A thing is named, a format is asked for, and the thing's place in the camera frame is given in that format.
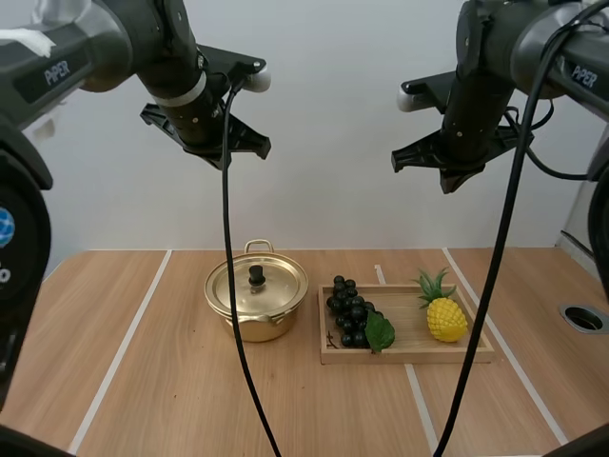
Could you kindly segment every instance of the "pot handle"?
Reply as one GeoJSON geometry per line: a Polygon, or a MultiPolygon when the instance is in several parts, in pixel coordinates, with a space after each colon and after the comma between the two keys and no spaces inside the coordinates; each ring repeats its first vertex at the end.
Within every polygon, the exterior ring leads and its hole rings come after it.
{"type": "Polygon", "coordinates": [[[275,252],[275,248],[270,243],[270,241],[268,241],[268,240],[251,240],[251,241],[248,241],[246,244],[246,248],[244,249],[245,253],[249,252],[249,249],[252,247],[252,245],[266,245],[269,252],[275,252]]]}

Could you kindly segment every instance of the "wooden table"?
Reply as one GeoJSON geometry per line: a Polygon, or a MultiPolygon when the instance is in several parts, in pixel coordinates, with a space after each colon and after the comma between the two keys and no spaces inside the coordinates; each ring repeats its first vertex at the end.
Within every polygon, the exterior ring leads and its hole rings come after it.
{"type": "MultiPolygon", "coordinates": [[[[246,345],[283,455],[430,455],[461,366],[322,366],[317,286],[336,274],[407,283],[418,267],[452,262],[446,281],[480,294],[490,250],[286,254],[310,279],[297,325],[246,345]]],[[[205,279],[223,260],[90,251],[65,261],[43,285],[0,421],[83,456],[272,455],[234,340],[206,305],[205,279]]],[[[542,454],[609,421],[609,336],[574,331],[557,311],[565,303],[609,311],[563,252],[506,252],[488,330],[498,361],[473,368],[445,455],[542,454]]]]}

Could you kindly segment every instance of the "blue logo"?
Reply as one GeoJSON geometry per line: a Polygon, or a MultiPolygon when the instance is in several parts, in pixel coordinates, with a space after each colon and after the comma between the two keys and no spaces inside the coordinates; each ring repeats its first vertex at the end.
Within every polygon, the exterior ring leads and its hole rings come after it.
{"type": "Polygon", "coordinates": [[[3,248],[15,234],[15,220],[6,208],[0,207],[0,248],[3,248]]]}

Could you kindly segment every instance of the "pineapple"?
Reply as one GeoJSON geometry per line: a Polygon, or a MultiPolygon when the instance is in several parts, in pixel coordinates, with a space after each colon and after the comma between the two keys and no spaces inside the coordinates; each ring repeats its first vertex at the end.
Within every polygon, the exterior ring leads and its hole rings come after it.
{"type": "Polygon", "coordinates": [[[429,274],[421,270],[421,276],[415,281],[421,286],[422,296],[419,298],[425,301],[421,308],[427,308],[429,331],[437,340],[453,343],[467,332],[467,321],[459,305],[449,298],[457,287],[442,292],[442,279],[446,273],[444,268],[436,279],[431,279],[429,274]]]}

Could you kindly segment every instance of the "pot lid knob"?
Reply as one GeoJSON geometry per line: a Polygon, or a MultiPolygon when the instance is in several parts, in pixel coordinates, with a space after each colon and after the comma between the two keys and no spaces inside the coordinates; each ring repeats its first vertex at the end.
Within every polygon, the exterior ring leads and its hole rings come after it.
{"type": "Polygon", "coordinates": [[[265,276],[263,275],[263,266],[262,265],[252,265],[249,268],[249,283],[253,287],[258,287],[264,284],[266,281],[265,276]]]}

